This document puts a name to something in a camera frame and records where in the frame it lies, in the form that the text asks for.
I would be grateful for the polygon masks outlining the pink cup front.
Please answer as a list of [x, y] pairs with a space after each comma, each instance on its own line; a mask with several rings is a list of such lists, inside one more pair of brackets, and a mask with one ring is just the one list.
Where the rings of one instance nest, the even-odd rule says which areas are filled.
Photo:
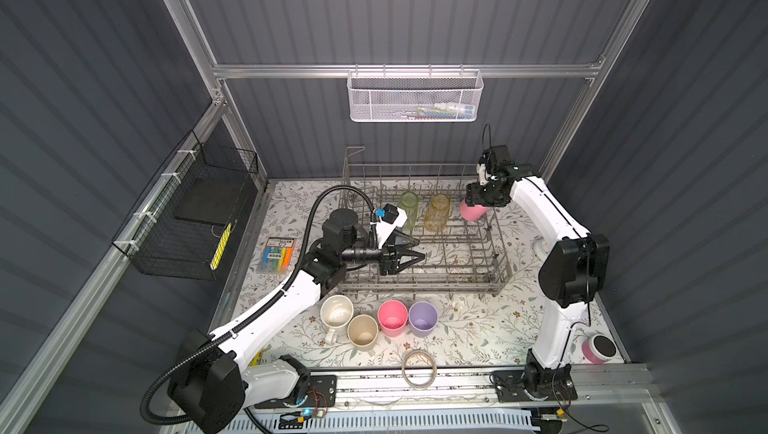
[[476, 222], [482, 218], [489, 208], [481, 205], [468, 205], [465, 201], [462, 201], [459, 206], [459, 212], [461, 217], [467, 222]]

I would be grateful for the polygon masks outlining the pink cup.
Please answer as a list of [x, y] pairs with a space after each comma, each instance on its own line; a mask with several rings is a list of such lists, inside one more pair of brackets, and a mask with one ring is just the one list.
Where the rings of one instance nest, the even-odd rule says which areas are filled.
[[482, 218], [489, 208], [481, 205], [468, 205], [465, 201], [462, 201], [459, 206], [459, 212], [461, 217], [467, 222], [476, 222]]
[[378, 309], [377, 319], [383, 334], [395, 338], [408, 325], [408, 308], [399, 300], [385, 301]]

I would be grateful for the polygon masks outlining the yellow glass tumbler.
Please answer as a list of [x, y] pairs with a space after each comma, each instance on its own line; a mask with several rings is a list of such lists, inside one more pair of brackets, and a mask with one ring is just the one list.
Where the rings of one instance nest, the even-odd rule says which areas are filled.
[[432, 196], [427, 205], [424, 229], [427, 232], [442, 233], [451, 215], [451, 199], [445, 194]]

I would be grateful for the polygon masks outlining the green glass tumbler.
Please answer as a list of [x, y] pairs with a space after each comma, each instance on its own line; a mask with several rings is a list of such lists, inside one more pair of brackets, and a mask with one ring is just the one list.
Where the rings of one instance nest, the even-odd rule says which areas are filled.
[[399, 199], [397, 207], [406, 213], [406, 222], [402, 230], [406, 234], [411, 234], [419, 215], [419, 198], [412, 191], [403, 192]]

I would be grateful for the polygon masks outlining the purple cup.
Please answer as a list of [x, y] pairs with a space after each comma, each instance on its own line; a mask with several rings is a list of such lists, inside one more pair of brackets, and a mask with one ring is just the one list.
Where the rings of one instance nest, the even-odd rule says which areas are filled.
[[438, 324], [439, 315], [436, 307], [428, 301], [417, 301], [408, 312], [408, 320], [413, 334], [426, 337]]

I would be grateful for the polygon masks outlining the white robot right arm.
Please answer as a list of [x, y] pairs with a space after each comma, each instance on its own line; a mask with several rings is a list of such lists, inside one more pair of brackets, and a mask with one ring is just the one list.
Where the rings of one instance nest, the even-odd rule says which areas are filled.
[[545, 259], [538, 283], [547, 303], [522, 376], [525, 390], [540, 398], [558, 381], [570, 379], [572, 330], [589, 316], [590, 303], [605, 284], [610, 244], [606, 236], [578, 223], [532, 166], [515, 163], [507, 147], [485, 149], [476, 173], [460, 204], [464, 220], [475, 221], [491, 208], [515, 203], [543, 237]]

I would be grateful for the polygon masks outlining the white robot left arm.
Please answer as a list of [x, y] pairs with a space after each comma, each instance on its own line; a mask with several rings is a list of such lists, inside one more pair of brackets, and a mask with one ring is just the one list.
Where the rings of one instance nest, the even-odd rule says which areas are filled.
[[423, 260], [417, 241], [403, 233], [404, 210], [387, 204], [373, 212], [368, 229], [349, 209], [337, 209], [322, 225], [322, 236], [298, 261], [295, 271], [269, 296], [209, 334], [194, 331], [182, 342], [167, 394], [183, 421], [218, 433], [247, 405], [299, 400], [309, 371], [285, 355], [260, 367], [255, 355], [299, 314], [342, 282], [353, 267], [375, 264], [393, 275]]

